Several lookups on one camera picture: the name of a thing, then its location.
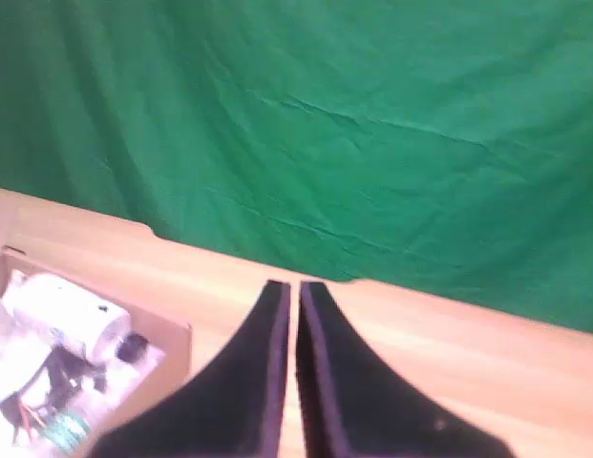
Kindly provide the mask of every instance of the green fabric backdrop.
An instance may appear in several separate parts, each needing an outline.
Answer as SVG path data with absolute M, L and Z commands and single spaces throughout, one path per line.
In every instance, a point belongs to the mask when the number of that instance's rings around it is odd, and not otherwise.
M 0 0 L 0 186 L 593 331 L 593 0 Z

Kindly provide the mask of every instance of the green label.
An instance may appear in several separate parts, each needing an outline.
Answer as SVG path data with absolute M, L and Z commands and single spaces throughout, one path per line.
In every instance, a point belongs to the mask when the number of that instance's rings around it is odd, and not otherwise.
M 73 454 L 88 436 L 90 427 L 73 413 L 61 413 L 43 430 L 42 436 L 66 455 Z

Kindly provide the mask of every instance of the open cardboard box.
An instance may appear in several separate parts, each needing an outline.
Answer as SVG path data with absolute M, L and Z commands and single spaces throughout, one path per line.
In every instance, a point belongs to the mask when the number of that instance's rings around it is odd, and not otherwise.
M 15 215 L 15 209 L 0 201 L 0 296 L 5 291 L 12 269 L 18 269 L 27 275 L 38 272 L 54 273 L 126 309 L 131 314 L 134 330 L 165 353 L 164 359 L 156 369 L 100 427 L 93 431 L 75 455 L 75 458 L 85 457 L 103 432 L 126 423 L 183 384 L 190 369 L 192 328 L 188 323 L 179 323 L 162 316 L 151 304 L 136 302 L 113 292 L 110 284 L 74 277 L 68 272 L 30 258 L 17 247 L 8 247 L 6 242 L 15 222 Z

